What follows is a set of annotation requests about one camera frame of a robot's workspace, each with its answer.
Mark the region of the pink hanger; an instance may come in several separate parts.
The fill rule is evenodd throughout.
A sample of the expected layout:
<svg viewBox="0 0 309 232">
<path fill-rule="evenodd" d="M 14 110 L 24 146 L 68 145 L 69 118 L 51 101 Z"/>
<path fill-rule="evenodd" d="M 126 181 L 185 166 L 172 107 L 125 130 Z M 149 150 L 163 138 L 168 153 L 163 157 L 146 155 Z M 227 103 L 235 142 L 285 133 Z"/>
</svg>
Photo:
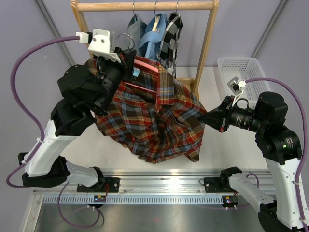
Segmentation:
<svg viewBox="0 0 309 232">
<path fill-rule="evenodd" d="M 116 37 L 116 40 L 117 40 L 121 35 L 125 35 L 125 36 L 129 37 L 129 38 L 131 39 L 131 41 L 134 42 L 133 38 L 132 38 L 130 35 L 126 34 L 126 33 L 121 33 L 121 34 L 119 34 L 119 35 Z M 155 73 L 159 73 L 158 68 L 153 67 L 153 66 L 151 66 L 151 65 L 149 65 L 149 64 L 147 64 L 147 63 L 145 63 L 145 62 L 142 62 L 142 61 L 140 61 L 140 60 L 137 60 L 137 59 L 134 60 L 134 64 L 136 64 L 136 65 L 138 65 L 138 66 L 141 66 L 141 67 L 143 67 L 143 68 L 146 68 L 146 69 L 148 69 L 149 71 L 153 71 L 153 72 L 155 72 Z M 142 90 L 145 90 L 145 91 L 149 91 L 149 92 L 152 92 L 152 93 L 156 93 L 156 91 L 154 91 L 154 90 L 147 89 L 147 88 L 145 88 L 145 87 L 141 87 L 141 86 L 132 84 L 132 83 L 130 83 L 130 82 L 125 82 L 125 81 L 124 81 L 124 83 L 126 83 L 127 85 L 130 85 L 130 86 L 132 86 L 132 87 L 136 87 L 136 88 L 139 88 L 139 89 L 142 89 Z"/>
</svg>

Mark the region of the red plaid shirt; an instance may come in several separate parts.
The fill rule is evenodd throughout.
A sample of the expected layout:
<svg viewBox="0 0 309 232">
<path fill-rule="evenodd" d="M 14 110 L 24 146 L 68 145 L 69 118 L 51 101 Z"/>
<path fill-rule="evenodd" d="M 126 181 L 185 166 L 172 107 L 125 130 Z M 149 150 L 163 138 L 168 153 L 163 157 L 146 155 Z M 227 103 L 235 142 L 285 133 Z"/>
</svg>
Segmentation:
<svg viewBox="0 0 309 232">
<path fill-rule="evenodd" d="M 131 85 L 120 83 L 107 115 L 96 116 L 98 130 L 149 163 L 181 155 L 198 162 L 206 109 L 160 62 L 138 60 L 153 69 L 142 67 Z"/>
</svg>

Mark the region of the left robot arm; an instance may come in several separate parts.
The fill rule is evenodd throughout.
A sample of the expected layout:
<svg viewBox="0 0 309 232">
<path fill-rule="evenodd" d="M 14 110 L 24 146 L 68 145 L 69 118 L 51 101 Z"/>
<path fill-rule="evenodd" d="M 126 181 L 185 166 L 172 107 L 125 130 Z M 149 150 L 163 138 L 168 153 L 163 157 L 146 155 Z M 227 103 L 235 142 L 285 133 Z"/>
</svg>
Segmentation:
<svg viewBox="0 0 309 232">
<path fill-rule="evenodd" d="M 34 155 L 18 155 L 25 165 L 22 175 L 24 187 L 52 188 L 69 182 L 79 184 L 92 192 L 100 192 L 106 185 L 98 167 L 83 167 L 73 164 L 61 156 L 62 151 L 92 124 L 94 114 L 106 116 L 108 107 L 122 80 L 132 77 L 136 50 L 115 49 L 119 61 L 103 56 L 91 60 L 95 73 L 87 64 L 68 68 L 57 84 L 62 95 L 51 112 L 50 119 L 33 148 Z"/>
</svg>

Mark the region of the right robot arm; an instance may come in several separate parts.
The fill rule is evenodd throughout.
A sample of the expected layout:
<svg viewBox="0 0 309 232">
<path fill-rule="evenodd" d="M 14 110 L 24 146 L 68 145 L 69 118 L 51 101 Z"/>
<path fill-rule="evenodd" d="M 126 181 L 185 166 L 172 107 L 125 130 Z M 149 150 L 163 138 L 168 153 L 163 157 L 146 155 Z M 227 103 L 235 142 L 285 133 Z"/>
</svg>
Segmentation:
<svg viewBox="0 0 309 232">
<path fill-rule="evenodd" d="M 220 106 L 200 116 L 199 121 L 225 132 L 229 126 L 255 133 L 255 142 L 266 160 L 274 182 L 273 198 L 249 181 L 238 167 L 221 170 L 218 185 L 223 191 L 239 193 L 257 212 L 266 232 L 307 232 L 307 206 L 298 206 L 296 171 L 301 162 L 301 144 L 285 126 L 288 105 L 274 92 L 259 95 L 254 109 L 239 108 L 235 96 L 226 96 Z"/>
</svg>

